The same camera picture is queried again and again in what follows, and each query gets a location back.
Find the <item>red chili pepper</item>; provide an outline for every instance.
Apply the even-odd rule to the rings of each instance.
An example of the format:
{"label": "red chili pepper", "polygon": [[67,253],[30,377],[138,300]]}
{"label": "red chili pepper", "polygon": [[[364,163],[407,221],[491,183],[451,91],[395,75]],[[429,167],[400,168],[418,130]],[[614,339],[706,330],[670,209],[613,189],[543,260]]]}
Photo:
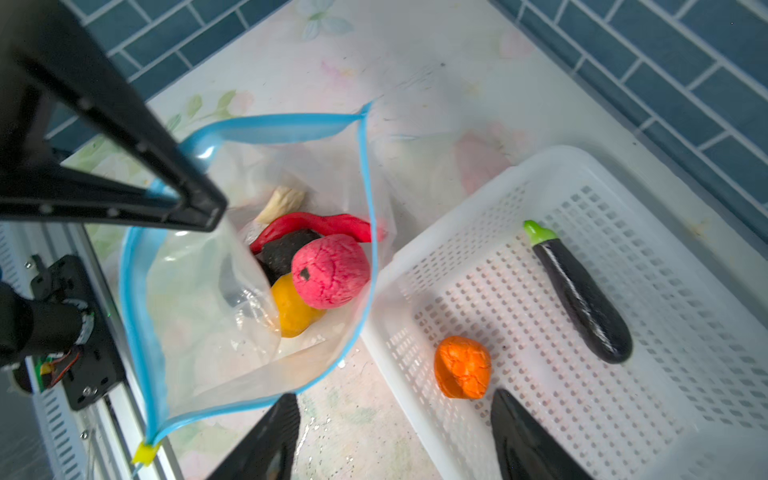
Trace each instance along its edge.
{"label": "red chili pepper", "polygon": [[371,241],[371,224],[353,215],[343,214],[321,217],[319,215],[296,212],[283,215],[270,223],[250,245],[250,251],[255,255],[269,242],[279,240],[288,233],[302,229],[314,230],[323,236],[343,233],[360,243],[370,243]]}

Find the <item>garlic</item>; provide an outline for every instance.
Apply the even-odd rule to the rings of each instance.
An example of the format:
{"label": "garlic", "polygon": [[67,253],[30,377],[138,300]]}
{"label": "garlic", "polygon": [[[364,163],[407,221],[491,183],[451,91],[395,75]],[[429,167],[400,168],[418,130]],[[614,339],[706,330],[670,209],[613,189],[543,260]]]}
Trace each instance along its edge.
{"label": "garlic", "polygon": [[304,201],[304,195],[306,195],[306,192],[301,190],[294,190],[289,187],[276,188],[272,193],[270,201],[266,203],[266,206],[254,221],[257,223],[272,223],[283,215],[296,211]]}

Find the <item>countertop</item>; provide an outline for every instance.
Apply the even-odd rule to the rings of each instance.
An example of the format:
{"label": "countertop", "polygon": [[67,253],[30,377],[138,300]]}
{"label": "countertop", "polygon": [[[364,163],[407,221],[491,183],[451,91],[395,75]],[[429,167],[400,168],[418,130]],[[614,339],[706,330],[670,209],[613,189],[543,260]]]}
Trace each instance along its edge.
{"label": "countertop", "polygon": [[[291,2],[149,106],[181,139],[223,118],[347,113],[371,100],[371,143],[393,191],[396,247],[505,167],[570,144],[595,156],[727,285],[766,308],[766,261],[484,0]],[[100,138],[65,164],[137,185],[151,180]],[[125,228],[88,232],[119,304]],[[294,478],[438,477],[362,342],[300,405]],[[205,478],[262,413],[172,434],[184,476]]]}

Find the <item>white basket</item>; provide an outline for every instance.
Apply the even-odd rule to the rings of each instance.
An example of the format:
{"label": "white basket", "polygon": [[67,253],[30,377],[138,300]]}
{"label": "white basket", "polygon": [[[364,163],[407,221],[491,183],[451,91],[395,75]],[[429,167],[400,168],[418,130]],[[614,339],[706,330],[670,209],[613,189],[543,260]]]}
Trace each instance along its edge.
{"label": "white basket", "polygon": [[[634,337],[623,365],[579,338],[522,229],[555,230]],[[363,339],[444,478],[500,478],[504,387],[596,479],[765,478],[768,330],[594,158],[553,147],[485,185],[379,276]],[[438,343],[488,347],[484,399],[444,397]]]}

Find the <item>toy vegetable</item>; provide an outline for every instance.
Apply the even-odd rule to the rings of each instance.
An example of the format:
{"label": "toy vegetable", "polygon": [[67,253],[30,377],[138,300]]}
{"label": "toy vegetable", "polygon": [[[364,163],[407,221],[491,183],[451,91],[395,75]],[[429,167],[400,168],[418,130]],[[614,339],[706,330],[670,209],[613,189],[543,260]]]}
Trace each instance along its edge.
{"label": "toy vegetable", "polygon": [[355,298],[371,277],[362,247],[349,235],[329,235],[296,252],[291,265],[296,291],[307,305],[337,308]]}
{"label": "toy vegetable", "polygon": [[269,242],[278,240],[296,230],[314,230],[320,235],[343,233],[355,241],[369,243],[371,241],[370,223],[349,214],[320,217],[318,215],[296,212],[283,215],[264,229],[261,235],[250,245],[250,251],[255,255],[261,252]]}
{"label": "toy vegetable", "polygon": [[491,355],[481,343],[450,336],[435,352],[435,378],[450,399],[481,399],[491,382]]}
{"label": "toy vegetable", "polygon": [[257,223],[272,223],[281,216],[289,214],[301,207],[305,192],[289,187],[278,187],[272,192],[270,201],[254,220]]}
{"label": "toy vegetable", "polygon": [[326,313],[304,303],[296,292],[291,275],[283,275],[272,285],[272,296],[280,312],[283,338],[298,336]]}
{"label": "toy vegetable", "polygon": [[527,220],[523,227],[589,350],[608,363],[626,362],[632,354],[632,335],[613,303],[555,232],[533,220]]}
{"label": "toy vegetable", "polygon": [[320,235],[307,229],[288,233],[282,238],[264,245],[264,248],[261,250],[261,260],[277,278],[280,278],[290,273],[290,266],[296,252],[301,250],[301,247],[304,245],[318,238],[320,238]]}

